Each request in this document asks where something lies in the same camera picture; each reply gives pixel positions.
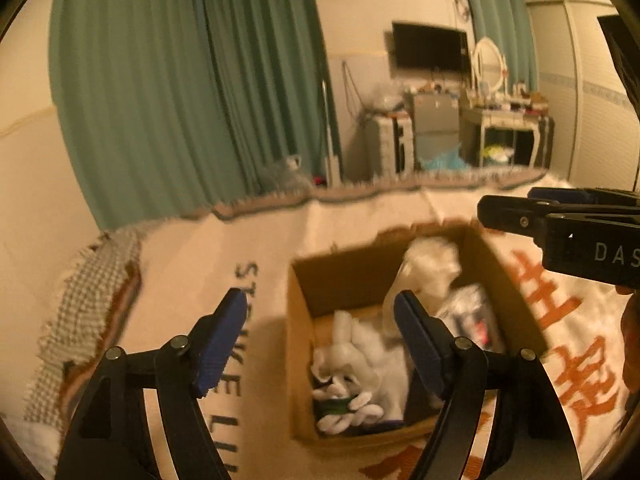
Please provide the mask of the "person right hand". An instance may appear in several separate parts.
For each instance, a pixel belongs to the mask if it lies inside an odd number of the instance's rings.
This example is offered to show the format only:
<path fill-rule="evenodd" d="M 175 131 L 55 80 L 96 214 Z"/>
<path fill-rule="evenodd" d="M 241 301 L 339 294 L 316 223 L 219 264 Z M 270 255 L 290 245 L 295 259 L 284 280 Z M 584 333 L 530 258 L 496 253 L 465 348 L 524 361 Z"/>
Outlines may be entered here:
<path fill-rule="evenodd" d="M 623 286 L 616 286 L 616 292 L 629 297 L 620 319 L 625 352 L 623 381 L 631 393 L 638 393 L 640 389 L 639 292 Z"/>

